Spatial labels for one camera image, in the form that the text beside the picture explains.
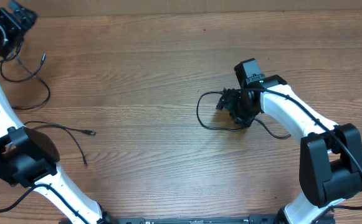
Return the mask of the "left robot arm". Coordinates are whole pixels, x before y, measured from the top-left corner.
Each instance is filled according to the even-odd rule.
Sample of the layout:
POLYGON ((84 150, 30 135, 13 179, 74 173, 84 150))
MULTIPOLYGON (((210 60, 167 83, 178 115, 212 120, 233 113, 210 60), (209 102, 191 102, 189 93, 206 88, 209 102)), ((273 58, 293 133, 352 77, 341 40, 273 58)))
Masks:
MULTIPOLYGON (((35 24, 37 14, 11 1, 0 7, 0 65, 18 56, 24 34, 35 24)), ((15 114, 0 86, 0 179, 21 185, 26 192, 0 213, 16 207, 35 191, 50 200, 68 223, 114 223, 96 201, 88 198, 65 173, 59 152, 44 133, 27 128, 15 114)))

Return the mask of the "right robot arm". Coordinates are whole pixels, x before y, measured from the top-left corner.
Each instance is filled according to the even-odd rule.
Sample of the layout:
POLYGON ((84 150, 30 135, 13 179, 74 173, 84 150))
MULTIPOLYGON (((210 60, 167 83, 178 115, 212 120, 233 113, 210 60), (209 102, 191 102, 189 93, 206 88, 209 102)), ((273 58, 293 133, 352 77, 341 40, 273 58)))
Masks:
POLYGON ((304 103, 279 75, 266 77, 254 58, 234 67, 240 88, 217 104, 248 128, 259 113, 279 122, 300 145, 301 193, 261 223, 334 223, 329 211, 362 210, 362 141, 357 127, 339 125, 304 103))

